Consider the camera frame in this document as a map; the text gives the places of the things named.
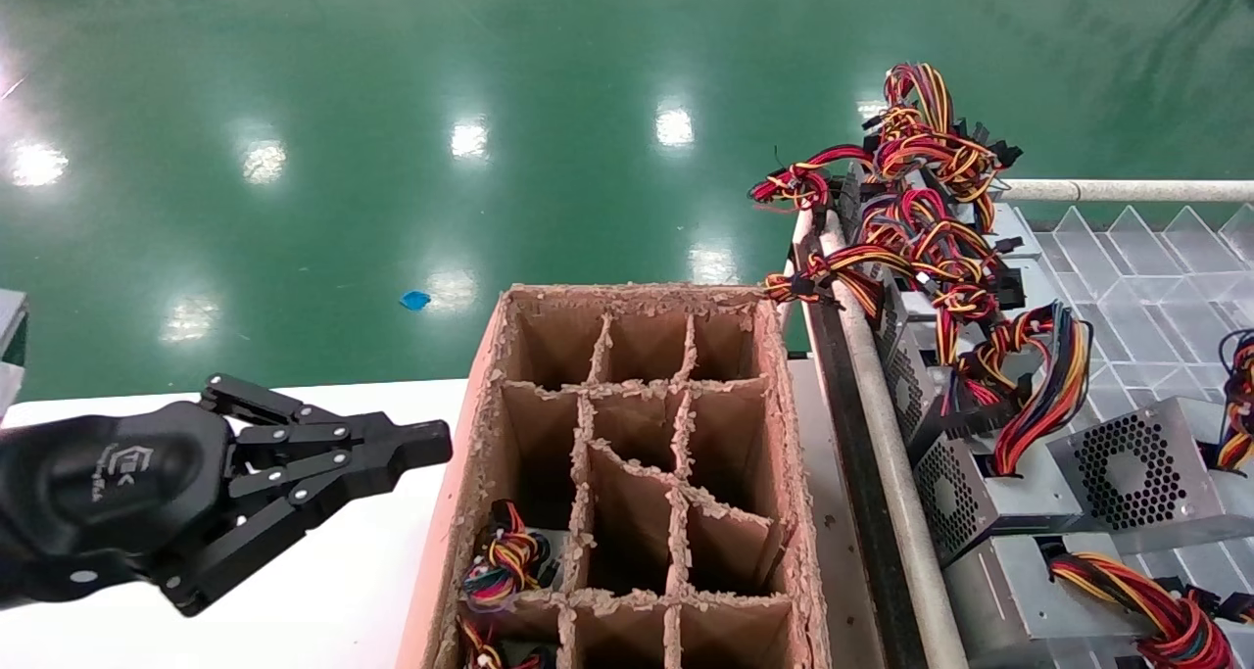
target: black wire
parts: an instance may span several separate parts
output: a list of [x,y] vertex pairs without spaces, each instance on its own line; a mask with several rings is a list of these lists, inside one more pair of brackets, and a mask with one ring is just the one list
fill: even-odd
[[[1226,358],[1224,355],[1224,345],[1228,344],[1228,340],[1233,336],[1236,336],[1239,340],[1236,341],[1236,346],[1233,349],[1233,358]],[[1228,370],[1229,377],[1231,377],[1233,372],[1236,369],[1236,353],[1241,349],[1241,341],[1251,336],[1254,336],[1254,329],[1236,329],[1235,331],[1228,331],[1224,338],[1219,339],[1219,361],[1224,365],[1224,369]]]

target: robotic hand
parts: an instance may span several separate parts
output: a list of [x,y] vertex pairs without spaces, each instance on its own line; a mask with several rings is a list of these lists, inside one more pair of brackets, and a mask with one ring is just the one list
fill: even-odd
[[0,432],[0,610],[143,580],[193,616],[350,500],[451,456],[444,422],[340,417],[221,374],[199,403]]

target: power supply unit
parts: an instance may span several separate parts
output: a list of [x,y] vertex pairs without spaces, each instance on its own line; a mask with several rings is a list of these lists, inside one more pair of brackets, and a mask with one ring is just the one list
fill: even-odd
[[1043,549],[1117,557],[1109,535],[989,537],[943,572],[958,634],[972,669],[1078,666],[1093,658],[1136,656],[1134,643],[1154,633],[1071,584],[1051,580]]
[[1028,447],[1016,476],[987,474],[996,432],[942,436],[914,464],[940,567],[996,535],[1058,533],[1082,508],[1045,446]]
[[1077,528],[1110,531],[1121,554],[1254,535],[1254,482],[1208,469],[1198,449],[1221,419],[1221,404],[1174,397],[1050,442],[1085,511]]

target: metal rail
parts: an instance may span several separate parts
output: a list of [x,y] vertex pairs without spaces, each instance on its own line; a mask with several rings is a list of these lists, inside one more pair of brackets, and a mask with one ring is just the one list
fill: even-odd
[[[813,230],[811,221],[809,211],[798,213],[798,222],[793,233],[794,245],[810,236]],[[830,255],[844,247],[840,232],[833,230],[838,225],[835,213],[829,212],[826,220],[828,231],[819,236],[825,255]],[[791,272],[791,265],[788,265],[785,271]],[[833,294],[838,302],[858,304],[853,294],[839,280],[833,282]],[[870,441],[870,449],[874,453],[875,472],[879,477],[878,486],[882,486],[883,490],[883,496],[868,496],[869,500],[864,501],[864,512],[870,511],[875,506],[885,508],[892,522],[893,533],[897,537],[895,543],[899,559],[894,559],[892,555],[888,559],[875,559],[875,564],[884,564],[889,569],[869,569],[868,576],[874,587],[877,585],[877,574],[872,571],[892,572],[899,565],[898,574],[899,576],[904,576],[905,589],[898,590],[908,590],[909,604],[914,611],[914,624],[917,624],[918,629],[917,640],[907,633],[900,633],[903,620],[899,615],[893,615],[893,613],[900,613],[900,607],[884,609],[882,613],[879,606],[890,599],[875,597],[874,601],[878,607],[877,621],[880,633],[884,635],[895,633],[894,636],[883,638],[885,656],[890,664],[894,658],[905,659],[910,655],[910,645],[922,643],[923,654],[927,656],[929,669],[967,669],[967,656],[962,648],[962,640],[958,636],[958,625],[954,624],[953,611],[949,607],[949,595],[946,592],[944,580],[940,576],[940,566],[937,562],[935,551],[932,545],[932,536],[928,531],[927,520],[923,517],[919,493],[914,487],[914,474],[910,469],[909,458],[905,454],[902,432],[897,425],[893,400],[889,397],[888,384],[884,380],[884,370],[880,368],[879,356],[875,353],[870,326],[861,318],[860,310],[840,309],[838,326],[835,324],[836,320],[830,318],[831,313],[836,311],[836,309],[833,306],[824,306],[821,309],[825,314],[820,315],[818,310],[811,309],[803,310],[811,343],[816,339],[820,341],[814,344],[815,355],[820,361],[820,368],[824,368],[824,355],[833,345],[830,341],[834,338],[840,338],[840,334],[843,334],[845,343],[836,345],[843,345],[843,351],[845,353],[836,354],[836,358],[843,355],[845,360],[843,365],[853,372],[858,398],[861,400],[861,413],[865,417],[867,438]],[[781,316],[786,318],[788,311],[781,310]],[[834,367],[838,365],[829,360],[828,368]],[[824,373],[823,380],[839,383],[836,374],[828,372]],[[839,397],[840,394],[831,392],[830,388],[828,388],[828,392],[824,392],[824,395],[829,400],[829,407],[834,407],[834,412],[848,413],[849,403],[846,398]],[[836,436],[839,442],[841,432],[838,432]],[[845,459],[844,456],[841,458],[841,464],[845,467],[855,464]],[[849,477],[848,473],[849,471],[846,469],[846,481],[851,484],[854,478]],[[855,507],[854,512],[856,516],[859,510]],[[859,530],[860,543],[864,547],[868,543],[878,546],[872,530],[867,528],[873,522],[865,520],[859,520],[858,522],[863,527]],[[863,551],[865,555],[872,550],[864,549]]]
[[1254,202],[1254,181],[1006,179],[1007,201]]

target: computer power supply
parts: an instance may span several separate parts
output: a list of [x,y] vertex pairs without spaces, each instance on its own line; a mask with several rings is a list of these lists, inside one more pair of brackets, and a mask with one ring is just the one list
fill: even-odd
[[991,477],[996,432],[940,437],[914,464],[914,481],[940,567],[996,535],[1060,533],[1083,513],[1043,444],[1016,476]]
[[1199,453],[1221,419],[1221,404],[1174,397],[1050,442],[1085,511],[1077,528],[1110,532],[1121,554],[1254,535],[1254,481]]
[[1136,639],[1154,633],[1146,618],[1052,580],[1051,543],[1117,557],[1109,535],[1021,535],[989,537],[944,570],[972,669],[1093,666],[1095,658],[1136,656]]
[[[890,272],[883,265],[872,264],[867,275],[883,285],[880,318],[878,324],[873,324],[872,336],[888,393],[893,398],[905,452],[912,462],[918,461],[940,433],[938,395],[949,384],[951,369],[929,367],[924,360],[922,344],[909,329],[902,294],[894,286]],[[929,346],[935,351],[934,343]]]

